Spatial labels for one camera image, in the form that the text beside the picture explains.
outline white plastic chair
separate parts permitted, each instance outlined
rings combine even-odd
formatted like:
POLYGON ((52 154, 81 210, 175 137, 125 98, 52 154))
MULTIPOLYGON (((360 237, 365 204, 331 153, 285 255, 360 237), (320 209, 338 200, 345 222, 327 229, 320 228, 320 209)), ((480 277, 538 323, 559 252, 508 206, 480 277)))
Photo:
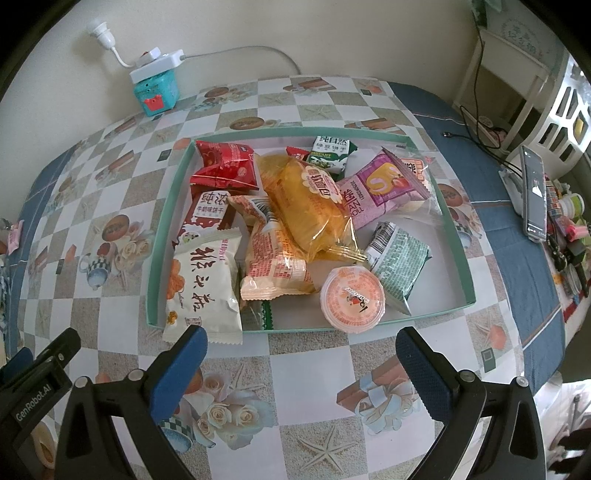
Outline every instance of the white plastic chair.
MULTIPOLYGON (((570 171, 591 142, 591 111, 577 91, 580 79, 576 77, 577 67, 573 78, 575 65, 566 52, 548 105, 521 144, 541 157, 544 171, 552 180, 570 171)), ((507 161, 519 164, 519 147, 509 154, 507 161)))

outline jelly cup lid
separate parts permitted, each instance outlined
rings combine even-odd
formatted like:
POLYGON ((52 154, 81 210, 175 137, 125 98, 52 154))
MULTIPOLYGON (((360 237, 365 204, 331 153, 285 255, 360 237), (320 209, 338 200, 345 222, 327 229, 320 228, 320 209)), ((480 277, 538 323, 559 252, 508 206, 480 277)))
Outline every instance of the jelly cup lid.
POLYGON ((384 288, 365 267, 335 268, 322 286, 320 307, 333 327, 361 333, 374 327, 384 315, 384 288))

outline checkered tablecloth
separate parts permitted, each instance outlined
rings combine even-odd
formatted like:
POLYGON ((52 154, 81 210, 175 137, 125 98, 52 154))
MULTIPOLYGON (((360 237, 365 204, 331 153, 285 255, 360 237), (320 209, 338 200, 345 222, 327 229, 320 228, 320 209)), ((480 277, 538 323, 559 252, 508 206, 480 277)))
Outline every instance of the checkered tablecloth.
MULTIPOLYGON (((179 101, 164 115, 135 115, 79 142, 37 226, 20 292, 20 344, 39 353, 71 326, 82 339, 68 366, 72 380, 94 378, 98 372, 118 380, 134 368, 146 369, 169 347, 161 331, 146 324, 146 260, 188 143, 184 139, 295 125, 408 135, 430 159, 431 173, 453 209, 476 303, 360 335, 261 333, 245 335, 240 346, 210 344, 202 364, 202 393, 223 405, 229 399, 240 405, 236 402, 242 399, 243 406, 256 411, 245 412, 245 418, 255 415, 263 426, 210 431, 203 424, 199 430, 196 422, 201 443, 215 445, 196 443, 181 457, 202 479, 403 479, 429 449, 441 424, 419 402, 398 430, 375 435, 360 417, 336 404, 337 392, 392 356, 396 333, 408 325, 455 368, 474 370, 488 381, 509 382, 522 373, 523 353, 478 216, 447 161, 386 82, 300 76, 221 85, 179 101), (115 240, 118 254, 110 257, 105 238, 117 237, 121 228, 126 234, 115 240), (102 265, 92 261, 99 250, 108 259, 102 265)), ((47 419, 56 433, 67 399, 47 419)), ((481 431, 482 425, 465 462, 475 455, 481 431)), ((147 478, 137 453, 131 453, 130 461, 139 478, 147 478)))

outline smartphone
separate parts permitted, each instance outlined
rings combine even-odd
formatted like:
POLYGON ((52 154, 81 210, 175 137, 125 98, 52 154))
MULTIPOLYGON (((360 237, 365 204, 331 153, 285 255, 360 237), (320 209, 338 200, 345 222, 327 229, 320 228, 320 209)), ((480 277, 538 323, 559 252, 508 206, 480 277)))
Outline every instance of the smartphone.
POLYGON ((521 172, 523 175, 523 231, 533 242, 546 240, 546 186, 544 164, 539 155, 521 146, 521 172))

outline snack tray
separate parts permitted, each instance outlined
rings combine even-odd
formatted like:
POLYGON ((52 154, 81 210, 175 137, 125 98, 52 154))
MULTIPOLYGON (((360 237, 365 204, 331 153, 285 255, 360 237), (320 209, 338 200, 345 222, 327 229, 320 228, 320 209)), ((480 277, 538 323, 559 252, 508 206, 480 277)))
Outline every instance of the snack tray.
MULTIPOLYGON (((271 152, 285 153, 286 146, 309 150, 318 135, 346 138, 358 146, 357 152, 349 157, 345 176, 353 175, 370 162, 380 152, 382 146, 385 148, 405 147, 409 151, 416 151, 416 146, 406 136, 351 128, 265 128, 211 134, 199 137, 199 139, 211 142, 247 144, 256 153, 264 155, 271 152)), ((164 328, 166 290, 174 255, 172 241, 176 240, 191 205, 189 178, 202 166, 203 160, 192 141, 178 165, 170 192, 164 203, 154 242, 146 295, 146 319, 148 325, 152 327, 164 328)), ((431 181, 441 210, 441 215, 436 216, 437 222, 422 222, 404 218, 396 212, 388 212, 357 231, 359 246, 365 248, 378 221, 389 220, 431 248, 432 258, 425 264, 408 298, 413 315, 407 316, 387 307, 386 314, 379 325, 442 315, 476 302, 472 275, 462 242, 443 195, 433 177, 431 177, 431 181)), ((252 192, 252 194, 265 195, 262 189, 259 192, 252 192)), ((236 256, 237 261, 240 262, 245 258, 248 231, 240 214, 236 214, 232 226, 237 226, 242 231, 242 242, 236 256)), ((312 262, 310 272, 318 289, 320 290, 324 279, 332 268, 343 265, 345 264, 341 262, 312 262)), ((243 313, 242 324, 245 333, 269 331, 289 333, 334 329, 320 310, 320 293, 284 295, 271 301, 254 302, 248 309, 248 314, 243 313)))

